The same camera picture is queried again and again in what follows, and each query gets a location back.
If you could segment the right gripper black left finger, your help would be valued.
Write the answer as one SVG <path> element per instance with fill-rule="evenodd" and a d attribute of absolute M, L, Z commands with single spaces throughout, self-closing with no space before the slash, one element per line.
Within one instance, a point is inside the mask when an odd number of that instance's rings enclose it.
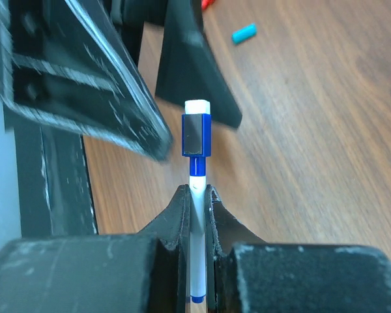
<path fill-rule="evenodd" d="M 190 191 L 134 234 L 18 239 L 0 250 L 0 312 L 189 312 Z"/>

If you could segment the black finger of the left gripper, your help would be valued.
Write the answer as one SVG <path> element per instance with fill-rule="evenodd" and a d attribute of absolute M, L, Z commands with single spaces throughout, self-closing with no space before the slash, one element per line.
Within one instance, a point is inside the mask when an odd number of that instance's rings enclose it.
<path fill-rule="evenodd" d="M 157 161 L 173 137 L 101 1 L 0 1 L 0 97 Z"/>
<path fill-rule="evenodd" d="M 207 100 L 214 121 L 234 129 L 241 124 L 242 112 L 204 32 L 201 1 L 167 2 L 155 95 L 179 106 Z"/>

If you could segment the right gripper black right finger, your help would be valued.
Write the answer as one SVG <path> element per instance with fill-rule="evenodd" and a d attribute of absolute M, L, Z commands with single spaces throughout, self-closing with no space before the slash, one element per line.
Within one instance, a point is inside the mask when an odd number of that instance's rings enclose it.
<path fill-rule="evenodd" d="M 270 243 L 205 196 L 209 312 L 391 312 L 391 261 L 362 245 Z"/>

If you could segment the blue marker cap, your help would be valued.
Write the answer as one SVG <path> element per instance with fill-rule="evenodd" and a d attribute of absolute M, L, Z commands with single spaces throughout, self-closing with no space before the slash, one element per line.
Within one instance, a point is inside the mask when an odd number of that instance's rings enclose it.
<path fill-rule="evenodd" d="M 211 142 L 210 102 L 187 100 L 184 104 L 184 114 L 182 114 L 182 155 L 210 157 Z"/>

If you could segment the teal marker cap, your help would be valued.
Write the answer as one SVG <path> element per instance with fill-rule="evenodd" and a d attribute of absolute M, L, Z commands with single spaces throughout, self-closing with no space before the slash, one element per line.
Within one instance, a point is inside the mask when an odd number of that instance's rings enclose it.
<path fill-rule="evenodd" d="M 231 39 L 233 44 L 238 45 L 241 44 L 242 42 L 256 36 L 257 34 L 257 27 L 256 24 L 251 23 L 250 25 L 247 25 L 243 27 L 242 29 L 239 29 L 235 31 L 231 35 Z"/>

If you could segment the red marker cap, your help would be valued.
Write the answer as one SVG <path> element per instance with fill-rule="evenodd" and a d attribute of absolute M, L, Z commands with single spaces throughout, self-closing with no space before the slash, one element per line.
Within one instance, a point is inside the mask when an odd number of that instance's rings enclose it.
<path fill-rule="evenodd" d="M 201 1 L 201 9 L 202 10 L 205 10 L 207 9 L 209 6 L 211 6 L 216 0 L 202 0 Z"/>

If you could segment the blue marker pen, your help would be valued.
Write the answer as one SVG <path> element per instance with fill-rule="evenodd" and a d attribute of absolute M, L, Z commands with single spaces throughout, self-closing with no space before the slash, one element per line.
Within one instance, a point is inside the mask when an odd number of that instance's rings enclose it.
<path fill-rule="evenodd" d="M 207 294 L 205 252 L 206 158 L 190 157 L 190 297 L 202 303 Z"/>

